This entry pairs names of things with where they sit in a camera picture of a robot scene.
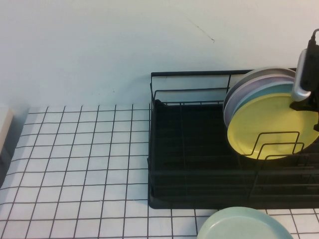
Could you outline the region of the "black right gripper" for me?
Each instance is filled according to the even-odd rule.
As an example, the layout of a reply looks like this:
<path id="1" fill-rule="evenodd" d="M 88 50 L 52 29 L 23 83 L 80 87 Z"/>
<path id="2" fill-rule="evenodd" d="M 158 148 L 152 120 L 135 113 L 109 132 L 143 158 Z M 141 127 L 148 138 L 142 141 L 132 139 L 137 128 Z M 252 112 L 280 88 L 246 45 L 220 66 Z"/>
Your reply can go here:
<path id="1" fill-rule="evenodd" d="M 310 45 L 307 49 L 305 62 L 305 86 L 311 92 L 309 99 L 293 101 L 290 108 L 295 111 L 319 112 L 319 46 Z"/>

